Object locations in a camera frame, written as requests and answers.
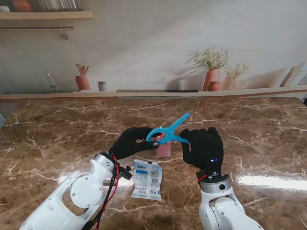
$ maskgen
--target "red cable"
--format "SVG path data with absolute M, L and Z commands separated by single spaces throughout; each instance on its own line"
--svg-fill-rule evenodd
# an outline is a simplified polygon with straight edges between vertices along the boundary
M 116 170 L 117 170 L 117 176 L 116 176 L 116 185 L 115 185 L 115 188 L 114 188 L 114 191 L 111 195 L 111 197 L 107 200 L 106 202 L 106 205 L 108 204 L 108 202 L 111 200 L 111 198 L 114 196 L 115 192 L 116 192 L 116 189 L 117 189 L 117 185 L 118 185 L 118 181 L 119 181 L 119 166 L 118 164 L 116 165 Z M 98 230 L 99 229 L 99 223 L 100 223 L 100 220 L 97 222 L 97 225 L 96 225 L 96 228 L 95 230 Z
M 201 188 L 201 181 L 202 181 L 203 179 L 205 179 L 206 177 L 207 177 L 207 175 L 204 175 L 204 176 L 202 176 L 200 179 L 198 179 L 198 184 L 199 184 L 200 188 Z

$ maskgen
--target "wooden shelf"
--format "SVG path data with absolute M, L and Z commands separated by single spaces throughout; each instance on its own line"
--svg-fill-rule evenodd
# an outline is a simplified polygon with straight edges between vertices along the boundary
M 0 12 L 0 20 L 62 20 L 93 18 L 91 11 L 18 13 Z
M 0 103 L 13 103 L 29 100 L 44 99 L 61 99 L 61 100 L 77 100 L 77 99 L 106 99 L 106 98 L 127 98 L 127 97 L 221 97 L 221 98 L 237 98 L 237 97 L 265 97 L 267 95 L 279 95 L 288 93 L 307 92 L 307 85 L 297 85 L 279 88 L 262 88 L 247 90 L 230 90 L 216 92 L 72 92 L 72 93 L 46 93 L 46 94 L 0 94 Z

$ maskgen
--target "black glove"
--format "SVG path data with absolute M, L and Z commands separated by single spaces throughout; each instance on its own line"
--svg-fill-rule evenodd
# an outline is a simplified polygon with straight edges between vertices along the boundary
M 136 143 L 137 139 L 146 139 L 147 135 L 152 131 L 152 128 L 128 128 L 126 129 L 118 140 L 110 148 L 109 153 L 113 154 L 118 160 L 132 156 L 141 151 L 152 150 L 158 148 L 160 145 L 157 141 L 143 141 Z
M 221 173 L 224 151 L 223 142 L 216 128 L 183 130 L 180 133 L 182 138 L 187 139 L 191 144 L 191 151 L 187 143 L 181 143 L 183 150 L 183 161 L 193 164 L 205 171 L 207 176 Z

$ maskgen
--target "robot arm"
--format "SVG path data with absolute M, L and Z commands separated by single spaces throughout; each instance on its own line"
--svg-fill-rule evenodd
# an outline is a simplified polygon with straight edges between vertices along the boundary
M 200 182 L 200 219 L 206 230 L 263 230 L 245 214 L 228 175 L 219 175 Z
M 180 136 L 191 143 L 191 150 L 182 143 L 183 160 L 200 168 L 196 173 L 201 188 L 200 219 L 206 230 L 262 230 L 245 214 L 229 182 L 221 175 L 224 158 L 223 142 L 216 128 L 183 130 Z
M 116 162 L 106 153 L 91 160 L 89 175 L 79 171 L 70 174 L 56 190 L 28 217 L 20 230 L 82 230 L 106 198 L 103 181 L 115 175 Z M 129 169 L 120 168 L 120 174 L 130 179 Z M 87 210 L 80 216 L 72 213 L 63 203 L 64 192 L 71 186 L 73 203 Z M 88 224 L 90 229 L 95 224 Z
M 146 141 L 137 143 L 137 139 L 145 139 L 152 128 L 129 128 L 125 130 L 108 153 L 97 154 L 91 160 L 92 170 L 89 175 L 80 171 L 70 174 L 47 199 L 22 223 L 20 230 L 90 230 L 95 223 L 99 227 L 99 220 L 107 205 L 115 177 L 120 176 L 130 179 L 131 168 L 124 169 L 117 163 L 117 159 L 123 159 L 136 152 L 156 149 L 159 143 Z M 110 187 L 103 194 L 103 181 L 111 178 Z M 73 203 L 86 211 L 77 216 L 63 203 L 64 192 L 71 186 L 70 196 Z M 102 205 L 102 208 L 94 219 L 93 214 Z

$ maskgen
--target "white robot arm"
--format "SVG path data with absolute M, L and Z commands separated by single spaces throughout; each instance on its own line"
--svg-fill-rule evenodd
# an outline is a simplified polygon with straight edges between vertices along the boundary
M 89 221 L 106 199 L 103 181 L 115 176 L 114 161 L 107 153 L 91 160 L 89 175 L 79 171 L 70 174 L 56 190 L 28 217 L 20 230 L 89 230 L 100 219 Z M 119 171 L 130 179 L 129 168 Z M 63 203 L 64 192 L 71 186 L 73 203 L 87 210 L 80 216 Z M 230 185 L 228 175 L 209 176 L 200 182 L 200 219 L 205 230 L 263 230 L 259 223 L 245 214 Z
M 205 230 L 263 230 L 245 214 L 228 175 L 206 178 L 200 185 L 200 218 Z
M 28 217 L 20 230 L 82 230 L 92 215 L 98 210 L 106 195 L 103 194 L 103 181 L 115 175 L 115 161 L 106 153 L 97 154 L 91 160 L 89 175 L 79 171 L 70 174 L 56 190 Z M 121 175 L 130 179 L 128 169 L 121 168 Z M 87 210 L 80 216 L 72 213 L 63 203 L 62 196 L 71 186 L 73 203 Z

